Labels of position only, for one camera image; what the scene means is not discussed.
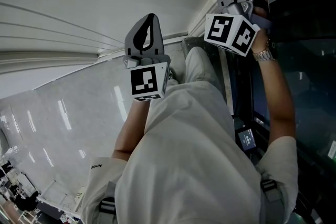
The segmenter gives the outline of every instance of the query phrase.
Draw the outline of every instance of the shirt sleeve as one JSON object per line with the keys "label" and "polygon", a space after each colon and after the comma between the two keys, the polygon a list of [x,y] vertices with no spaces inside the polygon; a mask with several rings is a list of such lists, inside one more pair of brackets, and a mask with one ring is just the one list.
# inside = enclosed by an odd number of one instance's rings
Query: shirt sleeve
{"label": "shirt sleeve", "polygon": [[298,160],[296,140],[291,136],[283,136],[274,140],[257,165],[261,173],[281,183],[287,197],[286,219],[294,210],[298,196]]}
{"label": "shirt sleeve", "polygon": [[127,162],[115,158],[95,158],[92,160],[88,186],[82,201],[81,218],[91,223],[93,213],[103,198],[108,182],[117,183]]}

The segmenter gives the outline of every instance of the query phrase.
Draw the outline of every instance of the hand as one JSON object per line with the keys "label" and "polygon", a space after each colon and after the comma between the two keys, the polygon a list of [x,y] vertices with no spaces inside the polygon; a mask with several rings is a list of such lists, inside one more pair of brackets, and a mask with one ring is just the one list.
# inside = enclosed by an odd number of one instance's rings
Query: hand
{"label": "hand", "polygon": [[[254,7],[253,13],[263,18],[267,17],[267,12],[263,8],[260,8],[260,7]],[[263,50],[265,50],[267,47],[267,41],[268,41],[268,36],[266,34],[266,29],[262,28],[257,33],[257,36],[251,46],[251,50],[253,51],[253,53],[258,54],[259,52],[262,52]]]}

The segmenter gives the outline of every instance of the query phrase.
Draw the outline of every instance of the white cube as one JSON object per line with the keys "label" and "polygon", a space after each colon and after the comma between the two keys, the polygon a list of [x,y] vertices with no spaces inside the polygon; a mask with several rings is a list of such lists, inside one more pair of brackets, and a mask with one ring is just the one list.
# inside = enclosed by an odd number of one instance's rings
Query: white cube
{"label": "white cube", "polygon": [[219,48],[246,56],[260,27],[242,15],[207,14],[204,40]]}
{"label": "white cube", "polygon": [[169,78],[166,62],[130,69],[132,97],[138,101],[148,101],[164,97]]}

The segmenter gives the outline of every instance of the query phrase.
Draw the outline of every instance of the white pants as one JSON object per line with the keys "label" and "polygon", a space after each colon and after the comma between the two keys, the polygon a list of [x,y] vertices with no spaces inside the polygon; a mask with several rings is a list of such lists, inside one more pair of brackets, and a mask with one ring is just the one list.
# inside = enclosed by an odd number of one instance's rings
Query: white pants
{"label": "white pants", "polygon": [[[208,81],[217,89],[221,86],[216,76],[215,70],[211,65],[208,55],[201,47],[194,47],[190,50],[185,59],[186,74],[185,83],[193,81]],[[174,79],[168,81],[167,87],[178,85]]]}

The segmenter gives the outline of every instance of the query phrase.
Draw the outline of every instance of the glossy floor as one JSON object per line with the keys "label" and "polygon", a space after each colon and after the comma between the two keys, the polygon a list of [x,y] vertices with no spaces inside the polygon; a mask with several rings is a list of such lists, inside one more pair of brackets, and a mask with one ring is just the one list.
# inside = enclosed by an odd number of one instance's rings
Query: glossy floor
{"label": "glossy floor", "polygon": [[[171,65],[184,72],[181,45],[166,46]],[[111,156],[131,106],[128,71],[122,57],[83,69],[34,91],[0,100],[0,114],[13,165],[53,201],[74,207],[88,179],[91,159]]]}

